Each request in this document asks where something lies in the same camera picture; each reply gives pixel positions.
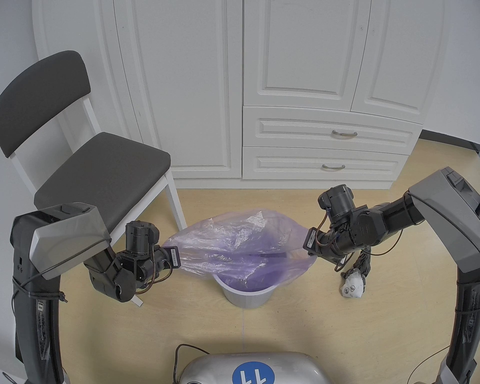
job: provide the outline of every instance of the white logo symbol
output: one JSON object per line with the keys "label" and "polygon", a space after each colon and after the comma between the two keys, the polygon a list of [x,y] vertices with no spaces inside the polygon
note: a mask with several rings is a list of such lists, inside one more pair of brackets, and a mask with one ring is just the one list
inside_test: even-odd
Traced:
{"label": "white logo symbol", "polygon": [[[241,376],[241,384],[252,384],[252,381],[245,378],[245,371],[240,371],[240,376]],[[257,384],[264,384],[267,379],[260,379],[260,371],[258,369],[255,370],[255,379],[257,381]]]}

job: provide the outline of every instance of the white bucket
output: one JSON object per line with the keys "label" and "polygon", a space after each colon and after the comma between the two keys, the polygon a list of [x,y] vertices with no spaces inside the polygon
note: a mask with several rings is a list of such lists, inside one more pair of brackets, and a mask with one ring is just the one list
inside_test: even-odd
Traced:
{"label": "white bucket", "polygon": [[264,305],[268,301],[270,296],[272,296],[274,289],[278,287],[278,285],[273,285],[261,291],[243,292],[229,287],[222,280],[220,280],[217,275],[213,275],[213,277],[215,278],[216,282],[222,287],[223,293],[225,294],[225,297],[228,299],[228,301],[240,308],[251,309],[258,308]]}

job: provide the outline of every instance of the printed symbol on paper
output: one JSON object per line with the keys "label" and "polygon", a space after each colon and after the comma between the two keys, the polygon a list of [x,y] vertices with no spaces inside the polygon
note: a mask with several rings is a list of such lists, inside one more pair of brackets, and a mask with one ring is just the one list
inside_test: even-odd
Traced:
{"label": "printed symbol on paper", "polygon": [[258,361],[249,361],[238,366],[232,375],[233,384],[273,384],[272,368]]}

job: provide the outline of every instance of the barcode label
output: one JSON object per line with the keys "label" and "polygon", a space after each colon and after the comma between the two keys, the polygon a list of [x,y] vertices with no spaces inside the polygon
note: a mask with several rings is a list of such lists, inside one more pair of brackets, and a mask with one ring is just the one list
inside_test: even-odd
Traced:
{"label": "barcode label", "polygon": [[175,248],[172,248],[170,252],[171,252],[171,255],[172,255],[173,266],[178,267],[179,262],[177,260],[177,252],[175,251]]}
{"label": "barcode label", "polygon": [[315,240],[315,235],[317,234],[316,231],[312,231],[312,234],[310,235],[310,238],[308,239],[307,247],[311,248],[313,245],[313,241]]}

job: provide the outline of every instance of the chair backrest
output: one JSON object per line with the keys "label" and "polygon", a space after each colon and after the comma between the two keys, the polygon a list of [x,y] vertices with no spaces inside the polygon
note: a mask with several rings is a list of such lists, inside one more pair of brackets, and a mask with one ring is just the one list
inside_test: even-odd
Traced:
{"label": "chair backrest", "polygon": [[19,74],[0,95],[0,147],[6,157],[42,125],[90,93],[78,52],[48,56]]}

